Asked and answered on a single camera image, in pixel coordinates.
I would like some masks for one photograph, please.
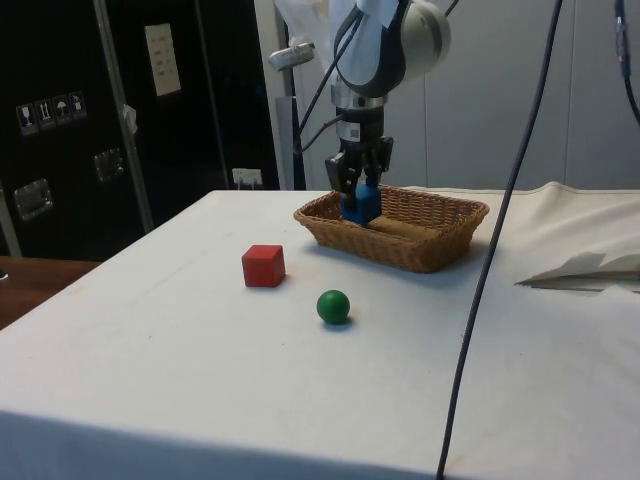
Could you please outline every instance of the red cube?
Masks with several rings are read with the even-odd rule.
[[[254,245],[242,256],[247,287],[275,288],[286,275],[281,245]]]

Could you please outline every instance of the wooden floor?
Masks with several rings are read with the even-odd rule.
[[[99,263],[0,256],[0,330],[64,290]]]

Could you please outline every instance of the cable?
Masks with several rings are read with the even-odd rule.
[[[627,91],[627,99],[629,100],[629,106],[633,112],[633,116],[636,117],[638,126],[640,126],[640,110],[638,109],[638,103],[636,102],[636,96],[633,93],[633,86],[631,85],[631,79],[624,79],[624,88]]]
[[[324,77],[322,77],[322,81],[320,82],[320,85],[318,86],[318,89],[316,90],[316,93],[313,96],[313,99],[311,100],[311,103],[309,104],[309,108],[307,108],[307,111],[305,112],[304,117],[302,118],[302,122],[300,123],[300,128],[298,129],[298,136],[297,136],[296,142],[294,144],[296,149],[300,149],[300,146],[301,146],[301,143],[302,143],[302,131],[304,130],[304,127],[307,126],[307,122],[309,121],[309,117],[311,117],[311,113],[313,112],[313,109],[315,108],[316,103],[318,103],[318,100],[320,98],[320,95],[322,94],[322,91],[324,90],[324,87],[326,86],[327,82],[329,81],[329,78],[331,78],[331,74],[333,73],[333,71],[335,70],[336,66],[338,65],[338,62],[340,61],[340,59],[344,55],[344,52],[349,47],[349,44],[353,40],[353,37],[355,37],[356,32],[358,31],[358,27],[360,26],[360,23],[362,23],[362,19],[364,17],[364,12],[362,12],[361,10],[358,10],[357,8],[355,8],[353,12],[356,12],[356,13],[354,13],[352,15],[352,18],[351,18],[350,22],[347,24],[347,29],[349,29],[349,28],[351,28],[351,26],[353,26],[353,28],[351,30],[351,33],[349,34],[349,36],[345,40],[345,42],[342,45],[342,47],[340,47],[340,50],[338,51],[337,55],[335,55],[335,57],[333,59],[333,62],[331,62],[331,65],[329,66],[329,69],[327,70],[327,72],[324,74]]]
[[[444,13],[445,17],[448,17],[451,14],[451,12],[453,12],[453,9],[456,8],[459,1],[460,0],[453,0],[453,2],[451,2],[451,5],[449,5],[449,8],[447,8],[447,11]]]
[[[489,251],[487,252],[487,257],[484,261],[484,265],[482,266],[482,272],[480,273],[478,286],[476,288],[476,292],[473,297],[471,311],[469,312],[467,328],[465,330],[464,338],[462,340],[462,347],[460,350],[460,356],[458,358],[458,366],[456,368],[456,373],[453,381],[451,401],[449,404],[449,412],[447,415],[447,425],[445,428],[444,441],[442,444],[442,453],[440,454],[440,463],[438,465],[438,473],[436,475],[436,480],[444,479],[444,470],[447,464],[447,456],[449,455],[449,447],[451,446],[451,435],[453,433],[453,424],[454,424],[455,415],[456,415],[456,407],[458,404],[458,395],[460,393],[460,384],[462,383],[462,374],[464,372],[464,365],[467,360],[467,354],[469,352],[469,346],[471,344],[473,327],[475,325],[476,317],[478,315],[478,308],[480,307],[482,294],[484,292],[484,288],[487,283],[487,277],[489,276],[489,271],[491,269],[491,263],[493,262],[493,257],[495,256],[496,249],[498,247],[498,241],[500,240],[500,234],[502,233],[504,221],[507,217],[507,211],[509,210],[509,203],[511,202],[511,196],[513,195],[513,190],[515,189],[516,181],[518,180],[518,174],[520,173],[520,168],[522,167],[525,154],[527,153],[529,142],[531,141],[531,136],[533,134],[533,128],[536,124],[538,113],[540,111],[542,97],[544,96],[545,87],[547,85],[549,66],[551,65],[551,54],[553,53],[553,46],[555,43],[556,31],[558,28],[558,20],[560,18],[560,11],[562,10],[562,2],[563,0],[556,0],[555,9],[553,11],[553,16],[551,19],[551,27],[547,37],[547,46],[544,54],[544,61],[542,64],[542,71],[540,73],[540,79],[538,81],[538,90],[536,92],[533,108],[529,115],[527,129],[524,133],[524,137],[520,145],[520,150],[518,151],[518,156],[516,157],[515,163],[513,165],[513,169],[511,171],[511,175],[509,177],[509,181],[507,183],[507,188],[505,190],[504,198],[502,200],[502,206],[500,207],[500,212],[498,213],[498,220],[496,221],[496,226],[493,231],[493,236],[491,237],[491,242],[489,243]]]
[[[633,85],[631,85],[631,54],[629,52],[629,39],[627,37],[627,14],[624,7],[624,0],[616,0],[615,12],[618,61],[620,62],[620,69],[622,71],[622,77],[624,78],[624,88],[627,92],[629,106],[640,126],[640,110],[638,110],[638,103],[633,93]]]
[[[295,154],[299,155],[301,153],[306,152],[307,150],[309,150],[309,148],[311,148],[311,146],[315,143],[315,141],[320,138],[320,135],[322,135],[324,133],[324,131],[331,127],[332,125],[335,125],[336,123],[338,123],[340,120],[342,120],[343,116],[342,115],[338,115],[336,118],[334,118],[333,120],[329,120],[327,123],[325,123],[324,125],[322,125],[322,128],[320,128],[320,130],[318,130],[318,133],[316,133],[313,138],[309,141],[309,143],[307,143],[304,147],[302,147],[301,150],[296,150]]]

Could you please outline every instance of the table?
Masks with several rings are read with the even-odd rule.
[[[292,213],[318,192],[205,197],[0,332],[0,478],[432,477],[500,203],[500,192],[447,193],[485,201],[492,214],[470,254],[435,275],[315,245]],[[588,230],[574,247],[604,245],[598,236],[617,225],[607,222],[637,225],[638,205],[638,192],[559,185],[514,198],[449,478],[640,471],[638,297],[514,285],[523,261],[543,258],[548,235]],[[591,214],[605,228],[593,229]],[[279,289],[244,287],[251,244],[284,246]],[[334,288],[351,299],[351,328],[325,328],[315,314]]]
[[[0,330],[86,275],[98,263],[0,256]]]

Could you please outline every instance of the green ball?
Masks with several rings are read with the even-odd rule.
[[[349,323],[349,298],[338,290],[329,290],[318,299],[318,315],[329,325]]]

